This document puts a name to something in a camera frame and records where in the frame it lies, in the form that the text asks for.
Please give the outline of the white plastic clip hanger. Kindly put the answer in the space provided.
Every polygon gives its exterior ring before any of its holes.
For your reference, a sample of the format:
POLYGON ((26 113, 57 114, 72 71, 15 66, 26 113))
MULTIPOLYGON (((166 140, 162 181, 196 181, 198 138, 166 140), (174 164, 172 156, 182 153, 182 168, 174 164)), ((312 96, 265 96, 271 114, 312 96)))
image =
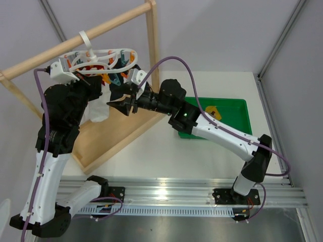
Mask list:
POLYGON ((80 72, 83 75, 124 73, 138 62, 138 54, 130 48, 97 49, 85 33, 79 32, 86 50, 75 50, 60 55, 67 60, 70 72, 80 72))

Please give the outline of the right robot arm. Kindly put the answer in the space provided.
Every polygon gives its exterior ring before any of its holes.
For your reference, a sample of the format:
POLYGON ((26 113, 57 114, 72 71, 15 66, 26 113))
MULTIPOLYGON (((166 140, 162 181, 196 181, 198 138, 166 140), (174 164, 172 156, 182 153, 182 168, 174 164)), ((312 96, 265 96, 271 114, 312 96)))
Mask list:
POLYGON ((176 79, 162 82, 160 91, 139 89, 135 84, 123 84, 119 90, 127 95, 121 101, 107 105, 129 116, 138 109, 166 114, 173 129, 213 141, 239 156, 245 163, 230 190, 235 203, 243 203, 256 183, 264 180, 272 157, 272 139, 268 135, 257 138, 234 129, 212 117, 199 107, 185 101, 186 90, 176 79))

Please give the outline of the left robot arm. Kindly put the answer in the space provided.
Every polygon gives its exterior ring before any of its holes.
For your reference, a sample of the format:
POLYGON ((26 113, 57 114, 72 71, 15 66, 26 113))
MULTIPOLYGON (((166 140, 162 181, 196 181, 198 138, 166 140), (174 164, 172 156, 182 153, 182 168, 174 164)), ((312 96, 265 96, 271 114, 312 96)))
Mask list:
POLYGON ((101 77, 76 76, 76 81, 56 84, 45 91, 36 82, 44 110, 35 146, 36 169, 25 207, 11 217, 10 226, 30 230, 42 238, 63 235, 82 207, 95 199, 103 202, 110 195, 108 180, 92 175, 79 190, 57 201, 60 180, 80 133, 84 111, 88 102, 102 95, 101 77))

